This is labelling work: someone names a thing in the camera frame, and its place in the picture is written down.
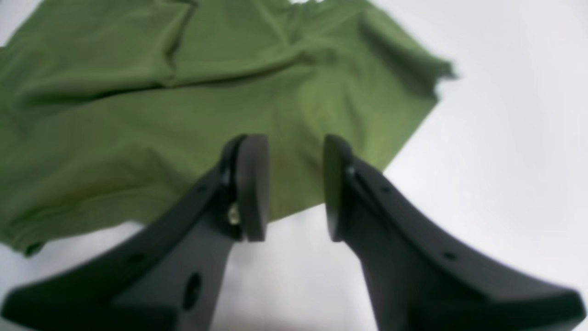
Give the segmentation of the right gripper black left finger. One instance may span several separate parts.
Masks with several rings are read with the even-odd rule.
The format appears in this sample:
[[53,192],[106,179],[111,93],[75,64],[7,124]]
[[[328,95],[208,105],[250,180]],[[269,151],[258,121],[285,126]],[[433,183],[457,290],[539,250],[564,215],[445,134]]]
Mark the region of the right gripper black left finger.
[[13,289],[2,317],[34,331],[207,331],[233,245],[263,242],[269,143],[239,135],[164,215],[77,268]]

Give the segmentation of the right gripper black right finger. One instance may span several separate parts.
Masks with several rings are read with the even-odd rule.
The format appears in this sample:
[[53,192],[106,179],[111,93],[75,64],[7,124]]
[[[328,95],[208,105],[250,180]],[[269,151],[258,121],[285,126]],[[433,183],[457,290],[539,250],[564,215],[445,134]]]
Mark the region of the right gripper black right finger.
[[429,220],[340,136],[323,146],[330,238],[359,259],[380,331],[571,331],[580,293],[510,268]]

